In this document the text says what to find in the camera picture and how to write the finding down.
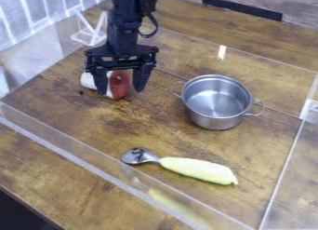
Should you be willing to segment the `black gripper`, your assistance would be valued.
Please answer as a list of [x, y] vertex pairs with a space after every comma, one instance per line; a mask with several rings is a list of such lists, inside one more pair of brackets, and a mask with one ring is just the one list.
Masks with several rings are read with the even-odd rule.
[[157, 65], [159, 47], [138, 45], [134, 53], [117, 54], [109, 45], [95, 47], [85, 52], [87, 62], [85, 70], [91, 73], [98, 94], [107, 94], [107, 71], [133, 69], [133, 86], [137, 92], [146, 88], [153, 68]]

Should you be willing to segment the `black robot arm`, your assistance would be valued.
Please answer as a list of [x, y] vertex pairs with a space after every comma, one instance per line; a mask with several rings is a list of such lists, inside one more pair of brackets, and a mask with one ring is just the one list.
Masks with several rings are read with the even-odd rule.
[[149, 17], [154, 26], [158, 26], [158, 21], [151, 15], [157, 1], [113, 0], [106, 44], [85, 52], [87, 57], [85, 72], [94, 77], [99, 95], [107, 93], [110, 71], [133, 69], [134, 89], [141, 92], [147, 85], [151, 70], [157, 65], [159, 47], [139, 45], [138, 36], [151, 38], [158, 32], [154, 30], [150, 34], [143, 34], [139, 31], [145, 17]]

